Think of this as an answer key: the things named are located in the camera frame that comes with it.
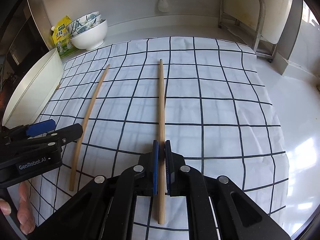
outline yellow snack bag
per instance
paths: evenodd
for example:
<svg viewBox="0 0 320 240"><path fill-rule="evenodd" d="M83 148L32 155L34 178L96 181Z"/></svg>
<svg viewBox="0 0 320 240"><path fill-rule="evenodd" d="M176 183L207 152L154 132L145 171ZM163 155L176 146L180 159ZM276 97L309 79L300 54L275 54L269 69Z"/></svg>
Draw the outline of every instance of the yellow snack bag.
<svg viewBox="0 0 320 240"><path fill-rule="evenodd" d="M67 30L67 25L71 23L71 20L68 16L63 17L55 27L52 27L53 30L53 42L58 49L60 58L68 56L72 52L78 50L75 46L72 45L70 41L70 34Z"/></svg>

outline metal screw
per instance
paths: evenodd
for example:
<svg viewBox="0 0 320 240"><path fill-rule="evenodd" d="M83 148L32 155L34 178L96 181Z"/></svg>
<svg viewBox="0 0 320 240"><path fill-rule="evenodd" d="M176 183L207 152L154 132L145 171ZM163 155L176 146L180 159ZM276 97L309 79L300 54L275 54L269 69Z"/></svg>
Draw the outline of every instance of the metal screw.
<svg viewBox="0 0 320 240"><path fill-rule="evenodd" d="M189 172L190 171L190 167L186 166L186 165L183 165L183 166L180 167L180 170L183 171L183 172Z"/></svg>
<svg viewBox="0 0 320 240"><path fill-rule="evenodd" d="M103 176L97 176L94 178L95 183L102 183L104 182L104 177Z"/></svg>
<svg viewBox="0 0 320 240"><path fill-rule="evenodd" d="M141 166L141 165L136 165L136 166L134 166L133 167L133 170L135 171L135 172L141 172L141 171L143 171L143 166Z"/></svg>
<svg viewBox="0 0 320 240"><path fill-rule="evenodd" d="M229 182L229 179L226 176L219 177L219 181L223 184L227 184Z"/></svg>

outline white bowl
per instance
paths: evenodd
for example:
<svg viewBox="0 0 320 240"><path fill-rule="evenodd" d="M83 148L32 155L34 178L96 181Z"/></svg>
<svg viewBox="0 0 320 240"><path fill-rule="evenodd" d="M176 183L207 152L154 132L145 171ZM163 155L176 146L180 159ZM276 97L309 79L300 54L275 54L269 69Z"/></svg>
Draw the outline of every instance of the white bowl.
<svg viewBox="0 0 320 240"><path fill-rule="evenodd" d="M4 112L2 125L11 129L33 123L56 90L63 74L57 49L39 59L20 81Z"/></svg>
<svg viewBox="0 0 320 240"><path fill-rule="evenodd" d="M97 17L89 20L85 25L78 28L71 34L71 38L77 36L80 33L83 33L87 30L90 30L91 28L95 27L96 25L100 24L102 22L101 14L99 14Z"/></svg>
<svg viewBox="0 0 320 240"><path fill-rule="evenodd" d="M103 43L103 39L107 35L107 30L107 20L103 20L99 25L74 36L70 40L78 49L93 50Z"/></svg>
<svg viewBox="0 0 320 240"><path fill-rule="evenodd" d="M84 15L80 17L79 19L76 19L75 21L71 22L67 25L67 30L70 33L74 33L77 29L81 28L83 25L85 25L89 20L92 20L93 18L97 17L100 14L99 11L89 13L87 15Z"/></svg>

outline metal rack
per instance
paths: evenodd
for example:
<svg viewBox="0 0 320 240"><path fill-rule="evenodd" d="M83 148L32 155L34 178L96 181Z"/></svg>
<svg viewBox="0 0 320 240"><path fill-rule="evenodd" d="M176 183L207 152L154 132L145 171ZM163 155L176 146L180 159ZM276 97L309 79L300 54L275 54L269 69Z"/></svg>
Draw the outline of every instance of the metal rack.
<svg viewBox="0 0 320 240"><path fill-rule="evenodd" d="M267 58L269 62L271 62L274 58L276 52L276 44L272 45L272 49L269 50L264 46L261 40L261 33L263 29L263 24L266 15L266 4L264 0L259 0L260 10L257 28L254 36L248 33L244 28L240 26L240 21L226 13L223 12L224 8L224 0L220 0L220 14L219 14L219 28L226 28L236 39L239 39L244 44L251 47L251 49L256 53L258 57ZM224 23L223 19L228 19L235 21L234 24Z"/></svg>

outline dish rack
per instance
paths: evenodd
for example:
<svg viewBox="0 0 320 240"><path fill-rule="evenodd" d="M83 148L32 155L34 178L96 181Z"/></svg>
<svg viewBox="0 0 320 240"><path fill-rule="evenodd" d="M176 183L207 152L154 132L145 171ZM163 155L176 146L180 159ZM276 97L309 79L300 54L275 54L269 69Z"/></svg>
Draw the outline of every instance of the dish rack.
<svg viewBox="0 0 320 240"><path fill-rule="evenodd" d="M266 15L266 4L264 0L259 0L260 10L257 28L255 30L255 34L252 35L245 28L246 25L242 24L238 19L234 18L231 15L228 15L223 12L224 8L224 0L220 0L220 14L219 14L219 28L227 29L237 40L241 43L244 43L251 47L251 49L256 53L258 57L267 58L267 60L271 63L276 52L276 44L271 44L267 41L261 41L261 33L263 29L263 24Z"/></svg>

